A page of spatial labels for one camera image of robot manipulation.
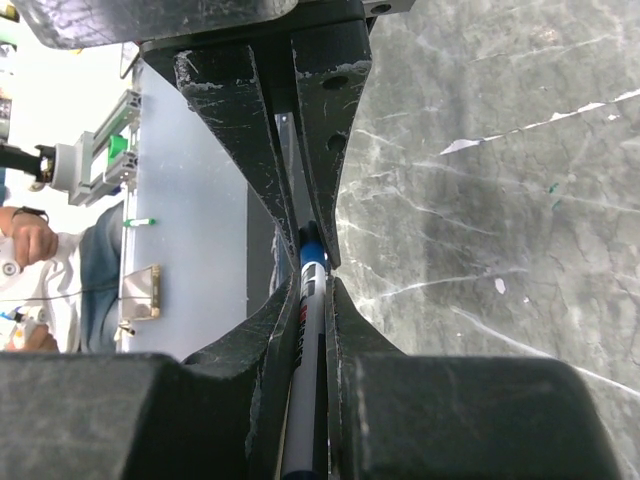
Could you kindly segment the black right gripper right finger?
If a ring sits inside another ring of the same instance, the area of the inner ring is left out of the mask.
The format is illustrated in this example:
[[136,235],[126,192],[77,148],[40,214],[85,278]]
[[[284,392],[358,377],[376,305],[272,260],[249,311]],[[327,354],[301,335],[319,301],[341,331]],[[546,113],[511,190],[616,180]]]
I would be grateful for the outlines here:
[[576,369],[546,357],[402,353],[327,282],[330,465],[339,479],[618,479]]

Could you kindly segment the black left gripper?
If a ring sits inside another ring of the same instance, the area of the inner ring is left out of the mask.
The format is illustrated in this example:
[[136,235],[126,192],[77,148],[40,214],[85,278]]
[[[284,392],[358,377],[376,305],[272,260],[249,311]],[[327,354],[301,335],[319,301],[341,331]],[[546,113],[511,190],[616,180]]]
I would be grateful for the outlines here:
[[[186,47],[271,42],[293,50],[365,38],[380,16],[410,1],[17,1],[38,41],[72,50],[134,42]],[[275,114],[247,44],[174,56],[177,89],[232,158],[275,221],[299,267],[298,226]]]

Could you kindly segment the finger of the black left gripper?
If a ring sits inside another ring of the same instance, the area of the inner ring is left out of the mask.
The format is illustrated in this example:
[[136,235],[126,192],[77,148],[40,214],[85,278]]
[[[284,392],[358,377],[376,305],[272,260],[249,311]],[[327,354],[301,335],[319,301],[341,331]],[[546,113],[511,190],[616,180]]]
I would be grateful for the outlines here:
[[372,67],[364,20],[291,35],[301,159],[320,238],[332,267],[341,265],[336,205],[351,129]]

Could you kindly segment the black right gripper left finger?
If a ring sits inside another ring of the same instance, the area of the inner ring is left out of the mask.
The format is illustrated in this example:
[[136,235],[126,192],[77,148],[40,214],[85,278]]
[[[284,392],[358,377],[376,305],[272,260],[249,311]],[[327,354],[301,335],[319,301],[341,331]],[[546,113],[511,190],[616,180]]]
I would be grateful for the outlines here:
[[270,479],[293,365],[299,276],[183,361],[1,357],[5,479]]

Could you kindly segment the white whiteboard marker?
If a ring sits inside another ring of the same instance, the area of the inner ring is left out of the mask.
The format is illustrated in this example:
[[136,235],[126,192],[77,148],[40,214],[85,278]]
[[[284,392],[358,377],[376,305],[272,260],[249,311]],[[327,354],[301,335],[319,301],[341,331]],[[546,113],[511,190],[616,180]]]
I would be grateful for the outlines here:
[[326,272],[316,261],[301,278],[299,338],[291,381],[281,477],[327,477]]

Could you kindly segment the blue marker cap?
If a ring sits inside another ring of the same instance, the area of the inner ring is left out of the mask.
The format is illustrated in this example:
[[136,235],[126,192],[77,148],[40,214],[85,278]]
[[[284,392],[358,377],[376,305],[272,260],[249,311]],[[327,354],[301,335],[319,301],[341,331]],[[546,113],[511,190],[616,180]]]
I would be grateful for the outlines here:
[[327,268],[327,255],[325,253],[317,223],[310,220],[299,230],[300,266],[316,262]]

